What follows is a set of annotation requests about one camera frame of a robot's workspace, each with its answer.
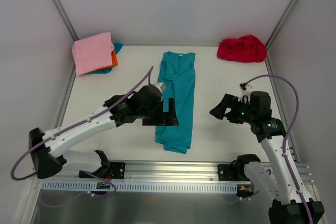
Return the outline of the teal t shirt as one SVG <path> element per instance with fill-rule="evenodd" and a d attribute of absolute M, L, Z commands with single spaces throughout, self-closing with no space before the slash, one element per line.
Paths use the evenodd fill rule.
<path fill-rule="evenodd" d="M 155 141 L 163 145 L 165 151 L 185 154 L 191 147 L 194 115 L 194 92 L 196 54 L 182 54 L 171 51 L 163 54 L 158 82 L 163 82 L 164 110 L 168 109 L 169 98 L 175 101 L 178 126 L 157 126 Z"/>
<path fill-rule="evenodd" d="M 122 49 L 123 44 L 122 43 L 114 43 L 114 50 L 111 52 L 111 59 L 112 59 L 112 65 L 104 68 L 97 69 L 95 71 L 92 71 L 88 74 L 106 74 L 109 73 L 113 67 L 118 65 L 118 59 L 117 54 Z"/>

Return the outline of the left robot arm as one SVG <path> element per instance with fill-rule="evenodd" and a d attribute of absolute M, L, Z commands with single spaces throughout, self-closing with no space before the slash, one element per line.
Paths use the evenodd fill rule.
<path fill-rule="evenodd" d="M 148 84 L 128 95 L 114 95 L 91 114 L 71 125 L 29 133 L 31 158 L 39 179 L 60 171 L 78 171 L 80 178 L 113 176 L 113 167 L 101 150 L 90 153 L 71 148 L 101 132 L 142 120 L 144 126 L 178 126 L 174 98 L 163 99 L 163 83 Z"/>

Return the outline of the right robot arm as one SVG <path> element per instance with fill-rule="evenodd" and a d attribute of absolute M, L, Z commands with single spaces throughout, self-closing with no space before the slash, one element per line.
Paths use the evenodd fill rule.
<path fill-rule="evenodd" d="M 324 214 L 321 201 L 315 201 L 300 177 L 285 139 L 283 123 L 272 117 L 271 98 L 267 92 L 244 92 L 241 97 L 225 94 L 210 115 L 230 123 L 250 125 L 266 153 L 269 175 L 255 154 L 239 155 L 218 178 L 231 176 L 252 182 L 254 192 L 270 203 L 270 223 L 318 223 Z"/>

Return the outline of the folded orange t shirt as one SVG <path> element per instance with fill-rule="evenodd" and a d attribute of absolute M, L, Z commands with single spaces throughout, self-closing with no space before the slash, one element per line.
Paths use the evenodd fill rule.
<path fill-rule="evenodd" d="M 108 54 L 106 51 L 99 53 L 96 56 L 96 59 L 98 60 L 97 66 L 99 68 L 95 69 L 93 72 L 109 72 L 112 67 L 118 65 L 117 54 L 115 50 L 111 51 L 110 59 L 108 59 Z"/>

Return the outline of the crumpled red t shirt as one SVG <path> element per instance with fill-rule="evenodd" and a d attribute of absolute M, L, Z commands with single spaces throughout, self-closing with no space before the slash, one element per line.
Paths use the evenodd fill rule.
<path fill-rule="evenodd" d="M 260 63 L 267 55 L 266 46 L 254 35 L 224 39 L 217 50 L 219 59 L 241 63 Z"/>

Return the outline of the folded teal t shirt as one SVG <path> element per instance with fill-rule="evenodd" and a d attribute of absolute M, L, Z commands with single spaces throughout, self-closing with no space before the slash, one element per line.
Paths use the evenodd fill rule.
<path fill-rule="evenodd" d="M 122 43 L 114 43 L 114 50 L 111 52 L 111 59 L 112 59 L 112 65 L 104 68 L 97 69 L 95 71 L 92 71 L 88 74 L 106 74 L 109 73 L 113 67 L 118 65 L 118 59 L 117 54 L 122 49 L 123 44 Z"/>

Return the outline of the folded pink t shirt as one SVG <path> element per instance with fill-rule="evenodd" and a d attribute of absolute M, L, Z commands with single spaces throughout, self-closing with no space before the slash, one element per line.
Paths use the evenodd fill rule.
<path fill-rule="evenodd" d="M 81 76 L 96 70 L 113 66 L 111 33 L 100 33 L 80 39 L 72 46 L 72 55 L 76 67 L 76 75 Z"/>

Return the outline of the aluminium mounting rail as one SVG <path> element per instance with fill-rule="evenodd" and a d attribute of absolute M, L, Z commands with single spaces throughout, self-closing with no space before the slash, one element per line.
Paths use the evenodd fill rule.
<path fill-rule="evenodd" d="M 36 169 L 39 179 L 79 178 L 81 164 L 107 162 L 107 160 L 91 159 L 82 163 L 65 162 L 62 158 L 56 162 L 43 162 L 42 167 Z M 151 161 L 109 161 L 125 163 L 125 182 L 169 182 L 169 183 L 205 183 L 205 182 L 239 182 L 219 181 L 217 165 L 230 163 L 217 162 L 151 162 Z"/>

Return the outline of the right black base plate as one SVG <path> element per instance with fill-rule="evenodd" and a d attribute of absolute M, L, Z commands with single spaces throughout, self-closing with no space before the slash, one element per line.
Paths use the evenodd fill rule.
<path fill-rule="evenodd" d="M 234 164 L 217 165 L 217 174 L 219 181 L 249 181 L 249 179 L 245 176 L 243 169 Z"/>

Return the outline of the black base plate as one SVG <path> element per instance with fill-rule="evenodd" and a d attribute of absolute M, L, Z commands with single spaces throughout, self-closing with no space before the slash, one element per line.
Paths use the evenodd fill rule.
<path fill-rule="evenodd" d="M 249 181 L 249 179 L 245 176 L 243 169 L 234 164 L 217 165 L 217 174 L 219 181 Z"/>
<path fill-rule="evenodd" d="M 97 162 L 97 163 L 84 163 L 79 168 L 79 178 L 92 178 L 90 173 L 94 177 L 101 179 L 124 179 L 125 163 L 123 162 Z"/>

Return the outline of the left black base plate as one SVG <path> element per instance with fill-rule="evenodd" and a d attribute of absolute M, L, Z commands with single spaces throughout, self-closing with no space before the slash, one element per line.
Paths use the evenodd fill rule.
<path fill-rule="evenodd" d="M 97 163 L 84 163 L 79 168 L 79 178 L 92 178 L 90 173 L 94 177 L 101 179 L 124 179 L 125 163 L 123 162 L 97 162 Z"/>

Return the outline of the right aluminium frame post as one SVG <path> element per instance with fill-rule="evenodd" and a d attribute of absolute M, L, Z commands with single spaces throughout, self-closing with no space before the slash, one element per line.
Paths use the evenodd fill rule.
<path fill-rule="evenodd" d="M 294 7 L 295 7 L 295 5 L 297 4 L 298 1 L 299 0 L 290 0 L 289 3 L 287 4 L 285 10 L 283 11 L 283 13 L 280 16 L 275 28 L 273 29 L 270 37 L 266 41 L 265 46 L 266 46 L 267 49 L 269 49 L 271 47 L 272 43 L 274 42 L 277 35 L 281 31 L 282 27 L 284 26 L 286 20 L 288 19 L 289 15 L 291 14 L 292 10 L 294 9 Z"/>

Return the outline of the aluminium frame post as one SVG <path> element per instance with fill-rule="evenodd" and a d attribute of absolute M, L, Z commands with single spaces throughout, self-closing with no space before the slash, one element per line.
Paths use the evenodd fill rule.
<path fill-rule="evenodd" d="M 299 0 L 290 0 L 289 3 L 287 4 L 285 10 L 283 11 L 283 13 L 280 16 L 275 28 L 273 29 L 270 37 L 266 41 L 265 46 L 266 46 L 267 49 L 269 49 L 271 47 L 272 43 L 274 42 L 277 35 L 281 31 L 282 27 L 284 26 L 286 20 L 288 19 L 289 15 L 291 14 L 292 10 L 294 9 L 294 7 L 295 7 L 295 5 L 297 4 L 298 1 Z"/>
<path fill-rule="evenodd" d="M 54 4 L 58 14 L 60 15 L 63 23 L 65 24 L 68 32 L 70 33 L 71 38 L 76 41 L 78 40 L 77 33 L 75 32 L 75 29 L 66 13 L 66 10 L 63 7 L 63 4 L 61 3 L 60 0 L 51 0 L 52 3 Z"/>

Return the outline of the left aluminium frame post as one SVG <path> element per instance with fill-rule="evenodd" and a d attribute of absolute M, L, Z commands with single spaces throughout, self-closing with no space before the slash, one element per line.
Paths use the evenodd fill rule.
<path fill-rule="evenodd" d="M 51 0 L 52 3 L 54 4 L 58 14 L 60 15 L 63 23 L 65 24 L 68 32 L 70 33 L 71 38 L 76 41 L 78 40 L 77 33 L 75 32 L 75 29 L 66 13 L 66 10 L 63 7 L 63 4 L 61 3 L 60 0 Z"/>

